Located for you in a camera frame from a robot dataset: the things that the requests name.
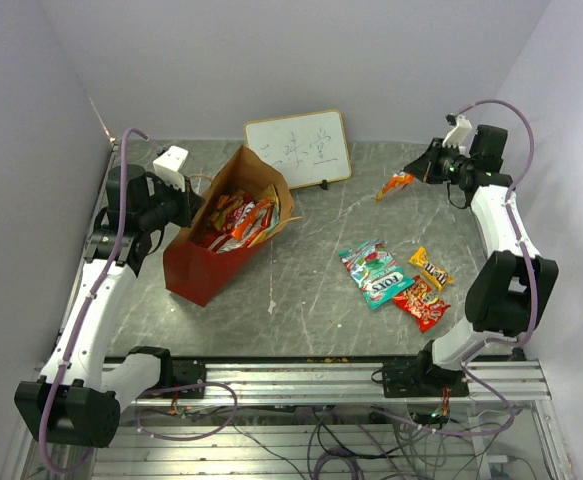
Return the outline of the red snack mix bag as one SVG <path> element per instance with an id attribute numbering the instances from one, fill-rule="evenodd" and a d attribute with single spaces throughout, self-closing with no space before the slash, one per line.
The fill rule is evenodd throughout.
<path id="1" fill-rule="evenodd" d="M 414 283 L 395 295 L 392 301 L 416 320 L 421 333 L 436 326 L 450 308 L 450 304 L 441 299 L 420 276 L 415 276 Z"/>

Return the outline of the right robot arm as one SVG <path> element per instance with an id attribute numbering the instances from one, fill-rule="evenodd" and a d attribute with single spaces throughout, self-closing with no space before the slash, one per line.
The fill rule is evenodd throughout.
<path id="1" fill-rule="evenodd" d="M 404 170 L 423 183 L 460 188 L 478 226 L 486 262 L 467 292 L 463 319 L 432 342 L 432 361 L 411 373 L 413 387 L 426 396 L 446 385 L 445 369 L 460 369 L 483 347 L 527 343 L 559 273 L 557 263 L 544 258 L 527 235 L 514 181 L 501 171 L 507 131 L 473 127 L 462 115 L 448 121 L 447 135 L 433 139 Z"/>

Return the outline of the yellow M&M's bag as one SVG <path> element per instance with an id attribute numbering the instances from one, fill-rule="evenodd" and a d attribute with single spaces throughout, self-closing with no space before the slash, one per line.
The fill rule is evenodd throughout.
<path id="1" fill-rule="evenodd" d="M 424 246 L 420 246 L 408 260 L 408 263 L 416 267 L 439 291 L 443 291 L 447 286 L 455 283 L 447 270 L 434 264 Z"/>

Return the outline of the red brown paper bag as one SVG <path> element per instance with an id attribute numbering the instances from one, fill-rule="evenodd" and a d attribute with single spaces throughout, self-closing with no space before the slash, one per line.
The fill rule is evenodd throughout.
<path id="1" fill-rule="evenodd" d="M 202 194 L 193 224 L 163 254 L 166 288 L 206 306 L 247 261 L 293 221 L 281 173 L 242 146 Z"/>

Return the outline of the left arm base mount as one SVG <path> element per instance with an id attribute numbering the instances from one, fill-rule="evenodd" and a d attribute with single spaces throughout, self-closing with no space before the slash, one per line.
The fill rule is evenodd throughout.
<path id="1" fill-rule="evenodd" d="M 206 369 L 197 361 L 149 354 L 129 355 L 103 379 L 109 382 L 106 390 L 114 391 L 120 404 L 176 393 L 184 399 L 202 399 L 206 390 Z"/>

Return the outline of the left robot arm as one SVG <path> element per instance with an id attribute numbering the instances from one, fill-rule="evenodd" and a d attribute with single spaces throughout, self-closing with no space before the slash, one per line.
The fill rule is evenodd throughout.
<path id="1" fill-rule="evenodd" d="M 152 233 L 170 223 L 190 226 L 204 200 L 189 178 L 161 161 L 151 171 L 113 168 L 106 199 L 65 329 L 38 379 L 21 382 L 15 392 L 15 405 L 39 443 L 106 447 L 121 413 L 137 397 L 145 391 L 163 397 L 174 387 L 165 348 L 135 347 L 110 371 L 104 360 L 122 300 L 151 252 Z"/>

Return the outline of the teal Fox's candy bag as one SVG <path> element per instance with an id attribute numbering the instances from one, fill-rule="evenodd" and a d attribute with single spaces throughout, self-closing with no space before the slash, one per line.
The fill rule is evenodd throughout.
<path id="1" fill-rule="evenodd" d="M 414 284 L 379 238 L 341 251 L 339 259 L 372 310 Z"/>

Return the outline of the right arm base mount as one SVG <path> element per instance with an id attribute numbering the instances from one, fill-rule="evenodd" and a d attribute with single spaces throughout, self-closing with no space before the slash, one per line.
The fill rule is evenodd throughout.
<path id="1" fill-rule="evenodd" d="M 469 387 L 461 371 L 446 370 L 416 356 L 389 359 L 371 374 L 385 398 L 441 397 L 447 389 L 452 398 L 467 397 Z"/>

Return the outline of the red Doritos bag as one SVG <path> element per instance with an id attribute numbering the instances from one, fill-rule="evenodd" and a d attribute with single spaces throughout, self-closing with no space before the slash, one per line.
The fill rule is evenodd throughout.
<path id="1" fill-rule="evenodd" d="M 234 250 L 252 248 L 248 246 L 249 241 L 250 237 L 236 240 L 229 234 L 215 230 L 207 230 L 193 238 L 193 242 L 196 245 L 213 253 L 227 253 Z"/>

